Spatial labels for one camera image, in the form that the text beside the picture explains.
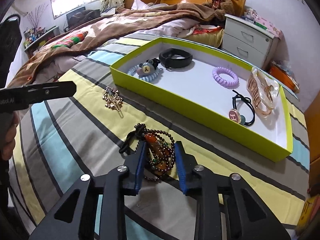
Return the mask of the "person's left hand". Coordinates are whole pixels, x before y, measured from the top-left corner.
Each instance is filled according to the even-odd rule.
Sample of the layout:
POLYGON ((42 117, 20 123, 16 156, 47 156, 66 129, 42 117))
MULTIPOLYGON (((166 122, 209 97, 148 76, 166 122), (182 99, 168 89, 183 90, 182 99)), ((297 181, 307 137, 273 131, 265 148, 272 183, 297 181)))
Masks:
POLYGON ((11 125, 5 135, 5 144, 2 149, 1 158, 5 161, 9 160, 13 155, 13 150, 15 148, 15 136, 17 133, 17 126, 19 124, 19 117, 16 112, 14 112, 11 125))

